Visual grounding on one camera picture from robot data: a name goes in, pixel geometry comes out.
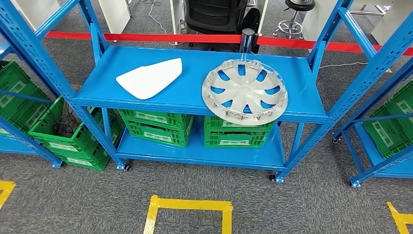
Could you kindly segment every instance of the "stacked green crates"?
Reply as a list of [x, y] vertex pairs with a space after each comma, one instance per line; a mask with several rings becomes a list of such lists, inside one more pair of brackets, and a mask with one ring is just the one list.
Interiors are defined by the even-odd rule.
[[[13, 61], [0, 61], [0, 89], [49, 100], [47, 95]], [[47, 108], [48, 105], [35, 100], [0, 94], [0, 116], [25, 133]], [[0, 129], [0, 135], [11, 136], [4, 129]]]
[[[29, 135], [37, 138], [56, 156], [67, 164], [103, 171], [109, 161], [109, 155], [98, 143], [93, 134], [81, 123], [71, 137], [55, 136], [55, 125], [62, 115], [64, 100], [60, 96], [40, 120], [30, 129]], [[100, 108], [89, 110], [95, 121], [103, 128], [103, 116]], [[116, 145], [121, 137], [123, 126], [114, 110], [109, 110], [112, 142]]]
[[194, 116], [185, 114], [119, 110], [133, 137], [187, 147]]
[[206, 148], [261, 148], [274, 122], [245, 126], [234, 124], [218, 116], [204, 117], [204, 147]]
[[[376, 109], [370, 117], [413, 113], [413, 80]], [[390, 158], [413, 143], [413, 117], [368, 121], [363, 124], [383, 158]]]

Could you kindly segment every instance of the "stool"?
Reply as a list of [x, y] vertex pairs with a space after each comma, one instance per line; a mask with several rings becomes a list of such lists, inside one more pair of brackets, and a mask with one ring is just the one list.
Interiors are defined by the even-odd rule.
[[298, 22], [296, 22], [298, 11], [311, 11], [316, 2], [314, 0], [285, 0], [285, 5], [288, 6], [287, 9], [293, 9], [294, 13], [291, 20], [283, 20], [278, 24], [277, 30], [272, 34], [273, 36], [277, 35], [278, 31], [281, 31], [285, 34], [289, 35], [289, 38], [293, 35], [299, 35], [300, 39], [304, 39], [302, 37], [302, 26]]

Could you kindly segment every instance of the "red retractable belt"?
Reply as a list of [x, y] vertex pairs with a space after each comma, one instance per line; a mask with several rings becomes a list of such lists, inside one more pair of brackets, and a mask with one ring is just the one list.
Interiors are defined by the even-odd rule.
[[[106, 40], [127, 40], [145, 42], [193, 42], [193, 43], [240, 43], [241, 35], [191, 35], [191, 34], [104, 34]], [[90, 40], [89, 33], [70, 33], [70, 32], [49, 32], [46, 38], [56, 39], [77, 39]], [[283, 39], [274, 37], [258, 37], [258, 45], [278, 46], [288, 48], [312, 49], [315, 42], [299, 39]], [[380, 45], [373, 45], [376, 50]], [[361, 48], [356, 43], [330, 42], [327, 51], [362, 53]], [[413, 56], [413, 47], [406, 50], [403, 55]]]

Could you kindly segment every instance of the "black stool seat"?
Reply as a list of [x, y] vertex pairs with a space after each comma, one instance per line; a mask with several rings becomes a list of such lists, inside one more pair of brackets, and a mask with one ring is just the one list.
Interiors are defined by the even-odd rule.
[[285, 0], [285, 5], [295, 11], [311, 11], [316, 2], [314, 0]]

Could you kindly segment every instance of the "yellow tape marking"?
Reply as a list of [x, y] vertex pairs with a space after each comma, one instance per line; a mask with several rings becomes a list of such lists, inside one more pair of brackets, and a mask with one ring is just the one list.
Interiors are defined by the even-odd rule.
[[388, 201], [390, 212], [392, 213], [394, 222], [399, 229], [400, 234], [409, 234], [409, 230], [406, 224], [413, 224], [413, 214], [401, 214], [393, 207], [393, 205]]
[[11, 194], [16, 184], [12, 181], [0, 180], [0, 209]]
[[145, 229], [143, 232], [144, 234], [153, 234], [158, 208], [222, 211], [222, 234], [231, 234], [232, 232], [233, 208], [230, 201], [167, 199], [153, 195], [150, 198], [148, 216], [146, 217]]

